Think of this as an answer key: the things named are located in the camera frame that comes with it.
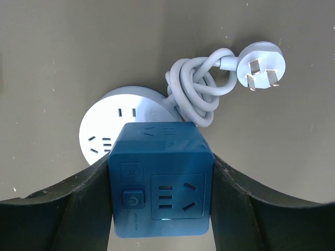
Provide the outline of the dark blue cube socket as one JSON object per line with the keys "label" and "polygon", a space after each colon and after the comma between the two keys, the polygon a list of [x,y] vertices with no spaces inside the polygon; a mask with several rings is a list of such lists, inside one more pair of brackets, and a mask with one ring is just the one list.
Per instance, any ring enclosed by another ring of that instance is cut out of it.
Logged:
{"label": "dark blue cube socket", "polygon": [[214,155],[193,123],[125,124],[108,168],[118,237],[208,231]]}

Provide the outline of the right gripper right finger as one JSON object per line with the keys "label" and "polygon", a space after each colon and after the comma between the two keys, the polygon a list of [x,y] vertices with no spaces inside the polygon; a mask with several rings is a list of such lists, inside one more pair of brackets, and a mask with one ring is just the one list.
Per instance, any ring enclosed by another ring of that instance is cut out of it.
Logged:
{"label": "right gripper right finger", "polygon": [[210,216],[216,250],[334,250],[334,202],[286,195],[218,156]]}

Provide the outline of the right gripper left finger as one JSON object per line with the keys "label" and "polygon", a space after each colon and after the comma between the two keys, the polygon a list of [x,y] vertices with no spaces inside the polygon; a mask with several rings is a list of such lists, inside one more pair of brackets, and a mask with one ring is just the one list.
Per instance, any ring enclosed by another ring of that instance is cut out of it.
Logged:
{"label": "right gripper left finger", "polygon": [[25,198],[1,201],[1,250],[107,250],[113,214],[107,159]]}

